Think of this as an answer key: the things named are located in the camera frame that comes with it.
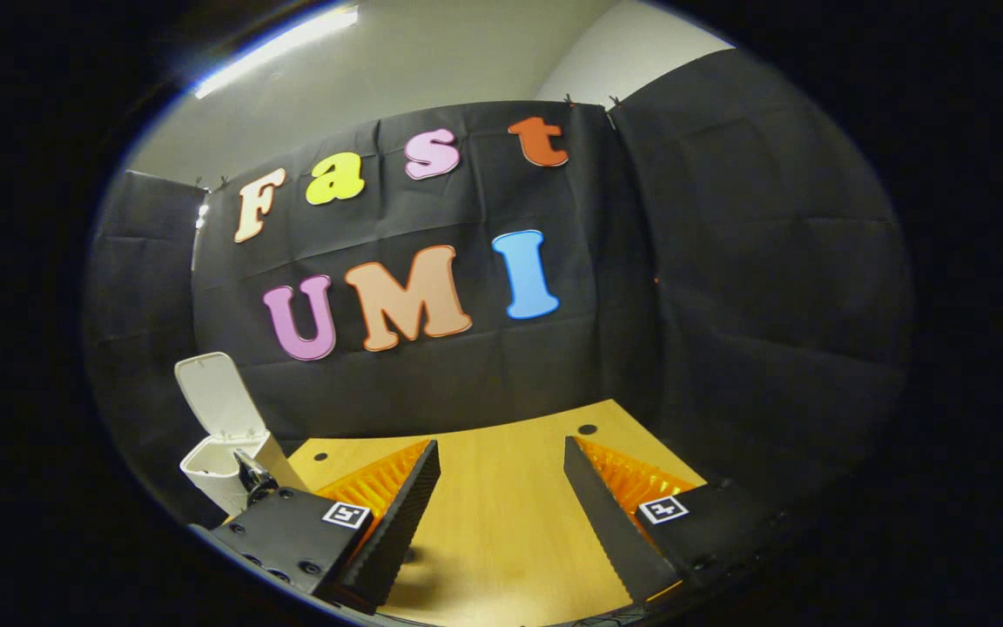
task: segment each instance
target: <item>white box lid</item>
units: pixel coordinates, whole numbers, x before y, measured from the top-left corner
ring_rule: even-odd
[[[178,361],[173,370],[184,399],[211,435],[234,439],[266,432],[266,420],[230,354],[199,354]]]

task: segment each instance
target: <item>ceiling light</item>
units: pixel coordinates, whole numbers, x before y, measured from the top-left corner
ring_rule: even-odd
[[[224,84],[233,82],[234,79],[246,74],[251,69],[261,66],[268,60],[274,59],[276,56],[281,56],[283,53],[301,46],[303,43],[309,43],[309,41],[318,39],[320,36],[327,35],[329,32],[346,28],[347,25],[355,23],[358,19],[359,8],[355,5],[355,7],[335,9],[334,11],[321,13],[321,15],[312,17],[312,19],[306,20],[302,24],[295,25],[295,27],[282,32],[281,35],[275,36],[274,39],[268,40],[258,48],[255,48],[238,61],[229,64],[226,68],[209,76],[208,79],[200,83],[200,88],[196,89],[196,98],[203,98],[205,95],[211,94],[212,91],[223,87]]]

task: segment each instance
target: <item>wooden table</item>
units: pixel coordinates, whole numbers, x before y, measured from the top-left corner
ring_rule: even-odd
[[[378,612],[421,623],[533,627],[632,603],[565,477],[565,436],[705,481],[613,400],[518,423],[433,435],[313,438],[290,457],[312,492],[424,437],[441,476]],[[326,458],[315,460],[318,453]]]

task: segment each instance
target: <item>white container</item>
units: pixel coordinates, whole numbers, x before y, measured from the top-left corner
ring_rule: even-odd
[[[235,449],[263,464],[282,488],[309,492],[296,476],[274,434],[258,413],[239,369],[227,353],[207,353],[178,362],[176,380],[208,436],[181,461],[192,484],[230,516],[247,509]]]

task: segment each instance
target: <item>black cloth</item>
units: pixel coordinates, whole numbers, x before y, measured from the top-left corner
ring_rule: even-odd
[[[173,374],[195,356],[190,266],[204,190],[126,172],[100,207],[81,340],[95,404],[128,466],[183,521],[220,519],[184,477],[204,436]]]
[[[868,457],[904,385],[912,283],[875,174],[740,50],[610,111],[656,256],[658,435],[777,504]]]
[[[531,115],[562,129],[561,167],[525,159],[511,124]],[[434,178],[406,175],[405,144],[446,128],[460,163]],[[312,206],[315,164],[361,155],[361,194]],[[287,179],[261,218],[262,231],[235,243],[239,191],[284,168]],[[603,108],[564,102],[484,102],[395,115],[303,143],[237,176],[208,196],[196,245],[196,345],[228,353],[268,428],[282,441],[457,431],[561,412],[614,398],[642,421],[656,416],[660,372],[651,255],[626,162]],[[547,287],[561,301],[546,316],[507,316],[511,287],[498,235],[543,232]],[[346,271],[377,261],[406,285],[420,250],[451,246],[465,332],[419,334],[384,352],[366,337]],[[296,328],[315,333],[299,285],[315,274],[337,333],[322,360],[295,360],[275,337],[268,290],[290,286]]]

